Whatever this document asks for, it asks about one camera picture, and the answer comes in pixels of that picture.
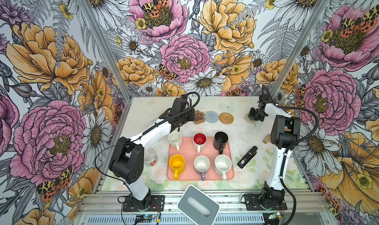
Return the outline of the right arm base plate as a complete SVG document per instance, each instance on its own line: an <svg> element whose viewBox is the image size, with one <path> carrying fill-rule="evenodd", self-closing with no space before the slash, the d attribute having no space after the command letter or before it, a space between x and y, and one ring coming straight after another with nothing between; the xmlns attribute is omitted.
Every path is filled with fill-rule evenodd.
<svg viewBox="0 0 379 225"><path fill-rule="evenodd" d="M273 211L273 210L287 210L285 201L279 203L270 198L262 198L260 193L246 193L242 196L241 202L246 206L248 211Z"/></svg>

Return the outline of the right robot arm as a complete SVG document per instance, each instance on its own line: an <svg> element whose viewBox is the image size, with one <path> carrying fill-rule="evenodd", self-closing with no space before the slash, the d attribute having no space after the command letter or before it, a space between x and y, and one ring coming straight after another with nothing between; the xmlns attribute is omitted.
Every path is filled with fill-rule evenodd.
<svg viewBox="0 0 379 225"><path fill-rule="evenodd" d="M305 111L313 116L315 123L311 131L305 136L300 135L301 119L286 112L290 109ZM308 139L316 132L319 126L319 118L313 111L303 107L280 106L273 100L268 88L263 85L258 107L250 109L248 118L263 122L266 117L273 119L270 141L276 146L276 149L273 152L274 158L271 163L269 178L265 181L257 199L264 210L284 209L286 208L285 193L290 193L284 183L285 171L288 166L287 159L300 142Z"/></svg>

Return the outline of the paw shaped cork coaster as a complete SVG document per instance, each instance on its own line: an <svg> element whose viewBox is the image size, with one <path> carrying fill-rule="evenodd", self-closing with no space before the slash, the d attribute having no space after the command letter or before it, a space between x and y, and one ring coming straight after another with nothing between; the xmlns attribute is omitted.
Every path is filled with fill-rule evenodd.
<svg viewBox="0 0 379 225"><path fill-rule="evenodd" d="M205 122L205 113L200 111L200 110L196 110L193 123L197 125L197 124L201 124L204 122Z"/></svg>

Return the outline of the grey woven round coaster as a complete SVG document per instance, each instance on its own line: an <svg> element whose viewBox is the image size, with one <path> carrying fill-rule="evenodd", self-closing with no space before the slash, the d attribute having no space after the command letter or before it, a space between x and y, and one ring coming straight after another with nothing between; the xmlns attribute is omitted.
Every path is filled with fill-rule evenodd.
<svg viewBox="0 0 379 225"><path fill-rule="evenodd" d="M205 120L208 123L216 123L219 120L219 115L215 111L208 111L205 113Z"/></svg>

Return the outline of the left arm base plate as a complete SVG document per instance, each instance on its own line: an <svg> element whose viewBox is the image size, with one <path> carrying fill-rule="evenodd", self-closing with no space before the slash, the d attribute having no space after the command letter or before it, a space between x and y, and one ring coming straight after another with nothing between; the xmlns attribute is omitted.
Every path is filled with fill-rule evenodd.
<svg viewBox="0 0 379 225"><path fill-rule="evenodd" d="M142 201L128 195L122 203L122 212L162 212L164 204L164 195L150 195Z"/></svg>

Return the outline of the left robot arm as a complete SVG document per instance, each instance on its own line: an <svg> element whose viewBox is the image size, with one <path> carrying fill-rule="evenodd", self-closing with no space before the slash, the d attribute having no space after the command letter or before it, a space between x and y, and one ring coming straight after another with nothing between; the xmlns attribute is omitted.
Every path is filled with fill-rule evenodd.
<svg viewBox="0 0 379 225"><path fill-rule="evenodd" d="M199 102L200 94L197 92L181 95L148 129L131 138L121 137L117 140L108 168L130 191L123 202L126 211L146 211L152 206L161 211L158 203L152 199L151 189L141 178L145 151L175 129L194 121L195 107Z"/></svg>

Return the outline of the rattan woven round coaster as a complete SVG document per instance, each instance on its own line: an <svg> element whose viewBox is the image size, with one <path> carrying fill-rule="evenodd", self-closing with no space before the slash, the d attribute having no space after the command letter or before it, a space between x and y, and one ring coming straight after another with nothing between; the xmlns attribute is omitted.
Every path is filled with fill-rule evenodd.
<svg viewBox="0 0 379 225"><path fill-rule="evenodd" d="M219 120L223 124L232 124L234 122L234 116L228 112L223 112L219 115Z"/></svg>

